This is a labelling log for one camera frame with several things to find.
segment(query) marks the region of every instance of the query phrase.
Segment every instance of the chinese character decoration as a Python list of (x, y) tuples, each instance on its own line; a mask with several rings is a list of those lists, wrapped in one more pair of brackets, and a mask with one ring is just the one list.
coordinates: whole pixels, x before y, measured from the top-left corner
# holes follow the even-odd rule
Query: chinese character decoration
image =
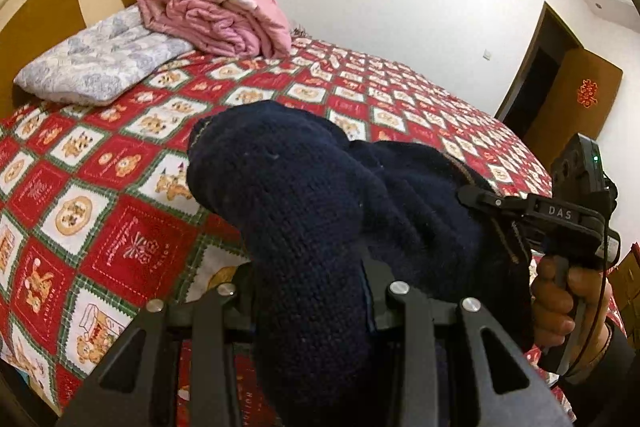
[(582, 85), (578, 88), (578, 103), (582, 104), (585, 109), (590, 108), (592, 105), (596, 105), (598, 100), (596, 99), (596, 93), (598, 92), (598, 84), (589, 80), (582, 81)]

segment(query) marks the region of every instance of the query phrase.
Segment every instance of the wooden door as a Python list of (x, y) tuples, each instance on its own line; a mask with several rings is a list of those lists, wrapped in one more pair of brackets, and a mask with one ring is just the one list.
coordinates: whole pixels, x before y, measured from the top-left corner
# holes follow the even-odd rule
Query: wooden door
[(523, 142), (548, 171), (569, 139), (596, 139), (616, 98), (622, 70), (587, 50), (564, 55), (560, 70)]

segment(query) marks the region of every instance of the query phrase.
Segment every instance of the pink rolled blanket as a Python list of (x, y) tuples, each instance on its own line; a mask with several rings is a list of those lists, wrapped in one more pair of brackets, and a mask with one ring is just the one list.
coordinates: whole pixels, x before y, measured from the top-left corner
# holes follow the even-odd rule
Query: pink rolled blanket
[(274, 0), (137, 0), (146, 28), (224, 57), (289, 57), (289, 23)]

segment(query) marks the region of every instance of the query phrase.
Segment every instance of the red checkered bedsheet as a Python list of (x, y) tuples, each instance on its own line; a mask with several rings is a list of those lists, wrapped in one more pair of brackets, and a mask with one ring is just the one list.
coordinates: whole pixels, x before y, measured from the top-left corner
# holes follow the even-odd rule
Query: red checkered bedsheet
[[(191, 196), (185, 153), (197, 119), (265, 99), (324, 116), (350, 139), (444, 150), (503, 194), (550, 191), (540, 163), (494, 118), (402, 64), (311, 39), (286, 60), (191, 52), (107, 108), (27, 105), (1, 125), (0, 344), (54, 407), (145, 301), (196, 299), (246, 261), (236, 230)], [(245, 424), (270, 425), (244, 353), (237, 364)]]

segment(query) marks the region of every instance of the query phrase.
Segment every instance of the silver bolt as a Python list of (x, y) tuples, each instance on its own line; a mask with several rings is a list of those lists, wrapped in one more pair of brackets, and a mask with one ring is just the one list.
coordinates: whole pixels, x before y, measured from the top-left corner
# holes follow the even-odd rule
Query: silver bolt
[(146, 311), (151, 313), (161, 312), (162, 308), (164, 308), (164, 302), (161, 299), (151, 299), (146, 303)]
[(475, 313), (482, 308), (482, 304), (474, 297), (467, 297), (462, 301), (462, 307), (468, 312)]
[(218, 295), (222, 295), (223, 297), (230, 297), (236, 293), (236, 285), (231, 282), (223, 282), (220, 286), (218, 286)]
[(389, 285), (389, 289), (394, 295), (407, 295), (409, 293), (409, 285), (404, 281), (393, 281)]

